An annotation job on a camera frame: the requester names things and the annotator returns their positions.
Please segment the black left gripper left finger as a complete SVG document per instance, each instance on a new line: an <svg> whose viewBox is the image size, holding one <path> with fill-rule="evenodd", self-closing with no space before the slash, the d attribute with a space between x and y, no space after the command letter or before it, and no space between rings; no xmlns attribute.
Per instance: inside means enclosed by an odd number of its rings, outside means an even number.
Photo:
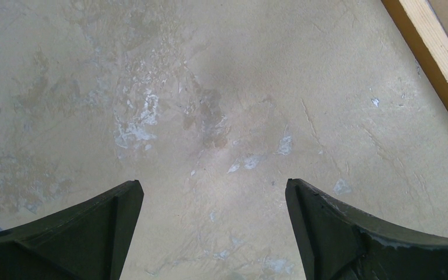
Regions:
<svg viewBox="0 0 448 280"><path fill-rule="evenodd" d="M140 182L126 181L0 231L0 279L119 279L143 198Z"/></svg>

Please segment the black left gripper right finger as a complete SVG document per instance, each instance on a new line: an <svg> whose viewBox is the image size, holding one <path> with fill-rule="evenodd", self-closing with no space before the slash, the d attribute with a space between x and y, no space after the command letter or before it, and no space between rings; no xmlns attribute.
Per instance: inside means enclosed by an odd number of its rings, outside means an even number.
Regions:
<svg viewBox="0 0 448 280"><path fill-rule="evenodd" d="M285 189L307 279L448 279L448 238L382 220L297 179Z"/></svg>

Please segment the wooden picture frame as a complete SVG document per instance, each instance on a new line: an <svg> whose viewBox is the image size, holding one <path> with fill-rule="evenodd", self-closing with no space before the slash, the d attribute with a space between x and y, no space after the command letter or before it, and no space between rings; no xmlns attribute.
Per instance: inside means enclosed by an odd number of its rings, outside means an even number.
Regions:
<svg viewBox="0 0 448 280"><path fill-rule="evenodd" d="M448 35L428 1L383 1L421 69L448 111Z"/></svg>

